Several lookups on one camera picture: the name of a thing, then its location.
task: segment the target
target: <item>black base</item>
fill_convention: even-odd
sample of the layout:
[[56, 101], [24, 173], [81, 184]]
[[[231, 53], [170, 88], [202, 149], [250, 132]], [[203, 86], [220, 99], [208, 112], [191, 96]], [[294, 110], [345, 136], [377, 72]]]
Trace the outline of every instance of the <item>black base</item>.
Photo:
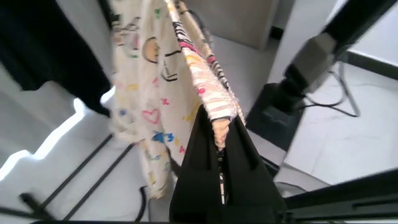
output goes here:
[[271, 105], [278, 84], [264, 85], [258, 99], [246, 118], [246, 127], [277, 147], [288, 151], [299, 126], [304, 109], [286, 114]]

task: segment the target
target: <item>black stand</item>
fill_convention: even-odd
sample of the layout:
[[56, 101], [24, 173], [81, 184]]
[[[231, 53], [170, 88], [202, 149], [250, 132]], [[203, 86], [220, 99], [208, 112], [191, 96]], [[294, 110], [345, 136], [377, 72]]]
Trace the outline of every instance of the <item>black stand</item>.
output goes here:
[[[396, 0], [348, 1], [321, 32], [321, 34], [328, 34], [336, 43], [333, 51], [330, 52], [333, 61], [339, 60], [345, 51], [395, 3]], [[285, 151], [288, 151], [304, 113], [303, 110], [299, 111], [297, 108], [304, 105], [303, 98], [308, 87], [319, 82], [318, 78], [322, 75], [308, 72], [310, 68], [319, 67], [320, 63], [323, 63], [312, 58], [316, 54], [308, 51], [311, 47], [305, 48], [308, 43], [304, 45], [305, 50], [296, 55], [300, 65], [304, 66], [298, 69], [294, 60], [287, 67], [284, 73], [285, 78], [280, 83], [264, 85], [246, 118], [248, 129]], [[316, 53], [314, 45], [311, 46], [311, 50]]]
[[[58, 220], [47, 211], [47, 205], [67, 186], [67, 184], [92, 160], [92, 158], [99, 153], [99, 151], [112, 139], [112, 134], [104, 139], [104, 141], [50, 194], [50, 196], [40, 203], [32, 193], [22, 193], [19, 198], [26, 204], [31, 210], [31, 213], [16, 210], [13, 208], [0, 207], [0, 214], [11, 215], [21, 218], [31, 218], [38, 220]], [[112, 165], [105, 171], [105, 173], [95, 182], [95, 184], [87, 191], [87, 193], [78, 201], [78, 203], [70, 210], [70, 212], [61, 220], [69, 220], [79, 210], [79, 208], [88, 200], [93, 192], [101, 185], [101, 183], [107, 178], [112, 170], [123, 160], [127, 153], [132, 149], [133, 144], [128, 147], [120, 154], [120, 156], [112, 163]], [[139, 212], [142, 217], [142, 209], [145, 209], [146, 196], [143, 190], [140, 190], [143, 207]]]

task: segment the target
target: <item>pink heart print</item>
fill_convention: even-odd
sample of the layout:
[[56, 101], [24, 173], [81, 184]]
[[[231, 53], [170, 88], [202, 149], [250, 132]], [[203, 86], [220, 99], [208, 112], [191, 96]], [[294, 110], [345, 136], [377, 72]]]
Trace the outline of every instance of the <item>pink heart print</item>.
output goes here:
[[143, 111], [142, 116], [152, 124], [157, 124], [160, 119], [160, 111], [158, 109], [153, 109], [152, 111]]

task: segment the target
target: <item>patterned fabric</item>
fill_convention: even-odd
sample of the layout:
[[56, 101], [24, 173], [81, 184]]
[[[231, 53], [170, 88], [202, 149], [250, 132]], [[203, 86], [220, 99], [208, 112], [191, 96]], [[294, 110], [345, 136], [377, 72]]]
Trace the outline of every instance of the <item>patterned fabric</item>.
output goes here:
[[213, 122], [220, 149], [230, 120], [242, 113], [182, 2], [114, 0], [112, 5], [116, 92], [111, 128], [140, 142], [150, 196], [159, 198], [170, 172], [167, 149], [181, 165], [199, 106], [204, 104]]

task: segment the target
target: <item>black cable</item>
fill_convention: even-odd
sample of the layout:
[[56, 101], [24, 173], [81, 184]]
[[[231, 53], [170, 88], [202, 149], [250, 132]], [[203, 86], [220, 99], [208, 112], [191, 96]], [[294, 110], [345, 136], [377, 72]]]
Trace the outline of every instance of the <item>black cable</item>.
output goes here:
[[145, 194], [145, 188], [147, 186], [142, 186], [139, 188], [139, 192], [141, 193], [141, 208], [139, 209], [137, 218], [134, 220], [135, 222], [141, 221], [144, 216], [145, 208], [147, 206], [147, 195]]
[[[332, 104], [323, 104], [323, 103], [318, 103], [318, 102], [314, 101], [313, 99], [309, 98], [307, 95], [305, 95], [306, 99], [309, 102], [311, 102], [312, 104], [301, 106], [298, 108], [298, 110], [302, 110], [304, 108], [309, 108], [309, 107], [313, 107], [313, 106], [320, 106], [320, 107], [326, 107], [326, 108], [333, 109], [335, 111], [338, 111], [340, 113], [343, 113], [343, 114], [353, 117], [353, 118], [358, 118], [359, 116], [361, 116], [361, 112], [358, 108], [358, 105], [356, 104], [351, 92], [348, 90], [348, 87], [347, 87], [347, 84], [345, 81], [344, 62], [346, 61], [346, 55], [344, 56], [344, 58], [345, 59], [343, 59], [339, 63], [339, 75], [337, 75], [334, 71], [329, 71], [329, 73], [332, 73], [333, 76], [338, 80], [338, 82], [343, 90], [343, 97], [341, 98], [341, 100], [337, 101], [336, 103], [332, 103]], [[354, 110], [353, 114], [335, 107], [335, 106], [342, 104], [346, 99], [349, 100], [349, 103]]]

